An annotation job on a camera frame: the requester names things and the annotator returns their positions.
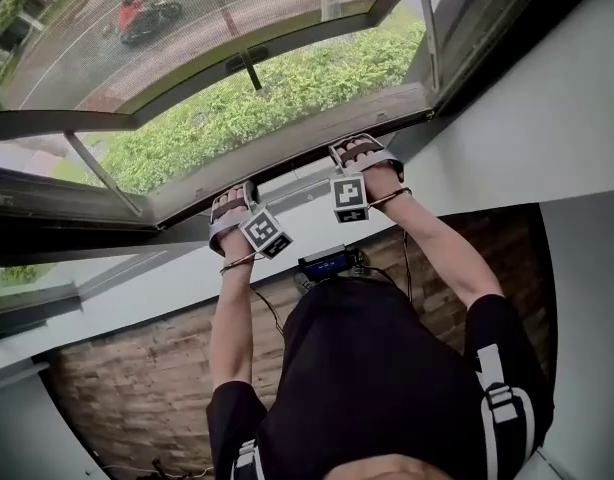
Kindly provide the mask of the person's right hand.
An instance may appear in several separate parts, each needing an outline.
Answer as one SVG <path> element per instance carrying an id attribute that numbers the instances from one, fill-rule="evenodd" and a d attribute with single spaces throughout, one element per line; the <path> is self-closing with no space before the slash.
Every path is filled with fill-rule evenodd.
<path id="1" fill-rule="evenodd" d="M 342 162 L 347 162 L 350 158 L 355 158 L 360 154 L 382 150 L 382 145 L 374 141 L 364 141 L 360 143 L 348 141 L 344 146 L 344 151 L 339 154 Z"/>

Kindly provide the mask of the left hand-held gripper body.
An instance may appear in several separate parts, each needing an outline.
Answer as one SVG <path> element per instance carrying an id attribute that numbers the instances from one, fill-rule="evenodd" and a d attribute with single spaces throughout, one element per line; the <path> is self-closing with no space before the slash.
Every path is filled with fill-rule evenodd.
<path id="1" fill-rule="evenodd" d="M 248 209 L 244 207 L 225 210 L 223 205 L 245 190 L 249 197 Z M 240 183 L 217 196 L 211 207 L 209 246 L 221 256 L 225 253 L 219 244 L 219 237 L 226 232 L 239 229 L 252 250 L 267 259 L 278 256 L 292 239 L 283 230 L 278 220 L 260 202 L 258 188 L 250 180 Z"/>

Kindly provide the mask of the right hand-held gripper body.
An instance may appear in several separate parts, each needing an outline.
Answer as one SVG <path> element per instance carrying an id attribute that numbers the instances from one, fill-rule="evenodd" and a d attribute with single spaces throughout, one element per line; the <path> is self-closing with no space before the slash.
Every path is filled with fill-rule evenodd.
<path id="1" fill-rule="evenodd" d="M 341 224 L 368 220 L 371 208 L 379 208 L 404 192 L 403 164 L 388 149 L 382 145 L 380 151 L 360 154 L 347 162 L 342 162 L 339 154 L 344 151 L 344 144 L 348 141 L 355 143 L 374 141 L 382 145 L 369 134 L 357 134 L 340 139 L 328 147 L 329 156 L 338 172 L 330 179 L 330 192 L 333 197 L 334 215 Z M 389 166 L 396 173 L 400 187 L 382 197 L 370 196 L 364 172 L 376 166 Z"/>

